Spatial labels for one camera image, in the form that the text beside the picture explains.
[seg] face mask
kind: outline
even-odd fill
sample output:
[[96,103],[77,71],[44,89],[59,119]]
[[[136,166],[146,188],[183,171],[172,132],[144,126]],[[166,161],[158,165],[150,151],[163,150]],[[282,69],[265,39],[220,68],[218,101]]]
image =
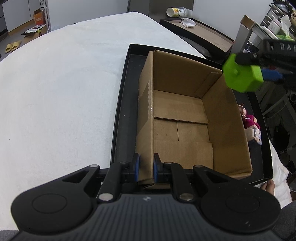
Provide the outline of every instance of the face mask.
[[196,23],[190,18],[182,18],[180,24],[182,24],[185,28],[188,28],[188,27],[192,28],[196,25]]

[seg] plastic container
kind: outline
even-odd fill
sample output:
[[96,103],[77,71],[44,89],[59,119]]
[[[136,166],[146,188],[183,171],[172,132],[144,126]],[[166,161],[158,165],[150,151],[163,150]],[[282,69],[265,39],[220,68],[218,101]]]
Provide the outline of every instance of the plastic container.
[[281,30],[281,23],[276,18],[274,18],[268,26],[268,29],[276,35]]
[[169,17],[192,18],[193,16],[193,11],[184,7],[169,7],[166,13]]

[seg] white tablecloth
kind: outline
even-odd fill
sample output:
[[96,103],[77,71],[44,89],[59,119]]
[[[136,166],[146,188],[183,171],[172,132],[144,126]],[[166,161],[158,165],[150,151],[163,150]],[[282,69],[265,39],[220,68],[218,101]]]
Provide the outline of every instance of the white tablecloth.
[[131,12],[55,30],[0,62],[0,230],[17,229],[10,205],[19,193],[90,164],[109,167],[130,43],[202,57]]

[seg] yellow slipper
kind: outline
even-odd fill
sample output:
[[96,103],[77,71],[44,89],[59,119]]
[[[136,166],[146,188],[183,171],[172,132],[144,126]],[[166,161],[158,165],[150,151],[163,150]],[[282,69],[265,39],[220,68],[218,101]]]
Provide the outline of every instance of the yellow slipper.
[[5,53],[10,52],[10,51],[11,51],[11,48],[12,48],[12,44],[8,44],[8,45],[6,46]]
[[16,49],[18,49],[18,47],[20,46],[21,43],[22,43],[21,40],[14,42],[12,45],[12,51],[15,51]]

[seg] green toy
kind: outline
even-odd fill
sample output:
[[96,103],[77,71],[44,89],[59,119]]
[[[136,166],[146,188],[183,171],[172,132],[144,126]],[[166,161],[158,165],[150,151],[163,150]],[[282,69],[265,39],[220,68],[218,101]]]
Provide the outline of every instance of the green toy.
[[261,68],[256,65],[238,65],[236,54],[231,54],[223,65],[223,73],[227,86],[238,92],[254,92],[263,83]]

